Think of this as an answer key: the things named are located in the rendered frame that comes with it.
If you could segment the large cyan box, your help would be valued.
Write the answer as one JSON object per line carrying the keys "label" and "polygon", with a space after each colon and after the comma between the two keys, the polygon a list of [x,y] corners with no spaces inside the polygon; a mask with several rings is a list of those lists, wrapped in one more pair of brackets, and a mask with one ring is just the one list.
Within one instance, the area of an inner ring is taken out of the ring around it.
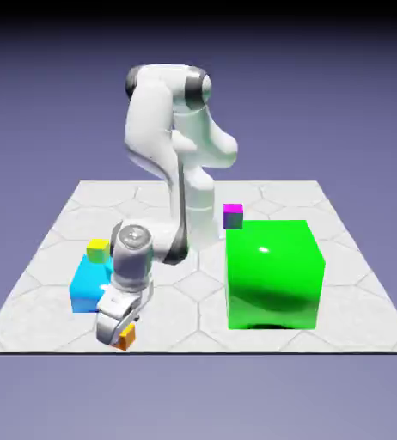
{"label": "large cyan box", "polygon": [[74,313],[95,313],[97,303],[110,284],[113,272],[112,259],[105,263],[92,263],[84,255],[70,283],[70,303]]}

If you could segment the small yellow cube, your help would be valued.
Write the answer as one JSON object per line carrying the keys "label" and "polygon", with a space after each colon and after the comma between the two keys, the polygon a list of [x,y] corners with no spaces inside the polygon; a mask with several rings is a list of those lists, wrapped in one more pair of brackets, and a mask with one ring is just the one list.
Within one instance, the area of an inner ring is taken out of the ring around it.
{"label": "small yellow cube", "polygon": [[110,257],[110,243],[106,239],[92,239],[86,247],[86,255],[89,262],[105,264]]}

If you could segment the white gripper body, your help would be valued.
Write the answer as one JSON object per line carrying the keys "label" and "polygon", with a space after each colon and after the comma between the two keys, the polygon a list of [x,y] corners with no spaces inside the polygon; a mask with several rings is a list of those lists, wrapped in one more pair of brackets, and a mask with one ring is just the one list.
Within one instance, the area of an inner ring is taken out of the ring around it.
{"label": "white gripper body", "polygon": [[109,284],[97,304],[97,321],[118,322],[126,319],[137,321],[143,308],[153,297],[153,284],[141,291],[124,291]]}

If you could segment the small magenta cube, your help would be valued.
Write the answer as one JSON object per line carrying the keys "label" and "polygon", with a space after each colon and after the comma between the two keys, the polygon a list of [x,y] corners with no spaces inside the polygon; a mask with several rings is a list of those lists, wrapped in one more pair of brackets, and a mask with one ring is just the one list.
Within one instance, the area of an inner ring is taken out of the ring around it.
{"label": "small magenta cube", "polygon": [[223,205],[223,228],[241,229],[243,225],[243,204]]}

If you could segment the small orange cube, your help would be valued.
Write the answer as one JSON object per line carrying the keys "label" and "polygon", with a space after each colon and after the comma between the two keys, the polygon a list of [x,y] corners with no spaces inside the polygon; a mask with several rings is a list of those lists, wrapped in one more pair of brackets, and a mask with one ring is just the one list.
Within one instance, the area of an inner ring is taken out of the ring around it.
{"label": "small orange cube", "polygon": [[127,351],[131,347],[135,339],[136,328],[135,324],[131,323],[120,333],[118,342],[115,347],[122,351]]}

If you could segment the large green box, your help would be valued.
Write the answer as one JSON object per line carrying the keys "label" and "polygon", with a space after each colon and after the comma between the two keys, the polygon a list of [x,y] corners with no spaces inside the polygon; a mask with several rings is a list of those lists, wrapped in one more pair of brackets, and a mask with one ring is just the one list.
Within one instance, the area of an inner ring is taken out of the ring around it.
{"label": "large green box", "polygon": [[229,329],[315,329],[326,261],[305,220],[245,220],[225,262]]}

